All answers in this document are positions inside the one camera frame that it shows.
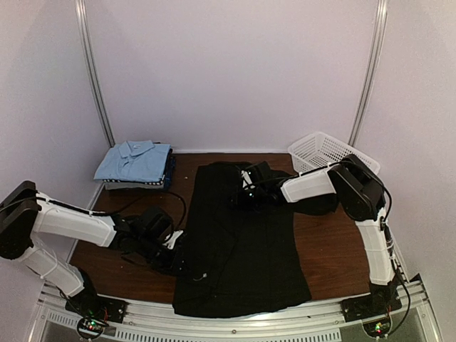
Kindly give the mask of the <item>black long sleeve shirt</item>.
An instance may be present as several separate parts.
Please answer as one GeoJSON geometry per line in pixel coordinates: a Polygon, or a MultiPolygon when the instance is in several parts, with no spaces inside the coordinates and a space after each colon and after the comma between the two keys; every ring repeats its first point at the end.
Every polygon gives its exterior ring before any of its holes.
{"type": "Polygon", "coordinates": [[[275,312],[311,300],[294,239],[294,215],[335,212],[334,194],[246,211],[233,208],[238,169],[198,167],[172,306],[181,316],[232,318],[275,312]]]}

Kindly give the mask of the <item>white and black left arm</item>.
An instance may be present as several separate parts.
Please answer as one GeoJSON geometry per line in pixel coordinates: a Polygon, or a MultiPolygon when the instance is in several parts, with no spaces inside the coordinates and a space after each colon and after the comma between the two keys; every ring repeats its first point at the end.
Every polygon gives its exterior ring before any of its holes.
{"type": "Polygon", "coordinates": [[[102,311],[102,300],[82,269],[62,260],[39,238],[53,234],[142,257],[151,269],[170,276],[186,271],[184,232],[161,208],[140,215],[96,212],[60,202],[22,182],[1,203],[1,258],[24,263],[56,285],[86,316],[102,311]]]}

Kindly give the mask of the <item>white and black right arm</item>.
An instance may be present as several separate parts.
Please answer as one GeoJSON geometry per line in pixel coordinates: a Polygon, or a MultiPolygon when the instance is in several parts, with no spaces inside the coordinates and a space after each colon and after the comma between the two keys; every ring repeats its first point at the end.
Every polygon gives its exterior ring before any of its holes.
{"type": "Polygon", "coordinates": [[[392,304],[392,293],[400,283],[388,226],[392,197],[359,157],[349,154],[338,162],[294,176],[276,176],[267,162],[260,162],[240,168],[238,176],[229,198],[237,209],[301,204],[326,195],[333,206],[342,206],[361,233],[368,259],[371,294],[366,297],[366,309],[378,315],[392,304]]]}

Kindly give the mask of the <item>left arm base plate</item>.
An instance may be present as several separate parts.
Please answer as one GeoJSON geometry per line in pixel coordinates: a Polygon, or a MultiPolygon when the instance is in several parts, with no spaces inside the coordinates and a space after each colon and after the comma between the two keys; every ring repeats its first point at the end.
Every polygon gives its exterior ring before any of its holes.
{"type": "Polygon", "coordinates": [[[114,327],[111,323],[122,323],[128,306],[124,300],[104,296],[96,296],[91,300],[68,297],[63,292],[60,295],[66,302],[65,310],[80,316],[76,323],[76,332],[87,341],[112,332],[114,327]]]}

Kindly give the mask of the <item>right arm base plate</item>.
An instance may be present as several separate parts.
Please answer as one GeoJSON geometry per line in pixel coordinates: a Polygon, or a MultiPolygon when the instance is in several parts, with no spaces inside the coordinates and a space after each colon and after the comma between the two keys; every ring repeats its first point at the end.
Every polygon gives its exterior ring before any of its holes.
{"type": "Polygon", "coordinates": [[[393,327],[391,314],[401,309],[400,299],[393,297],[385,301],[380,295],[344,299],[341,309],[346,323],[361,321],[363,330],[370,338],[386,338],[393,327]]]}

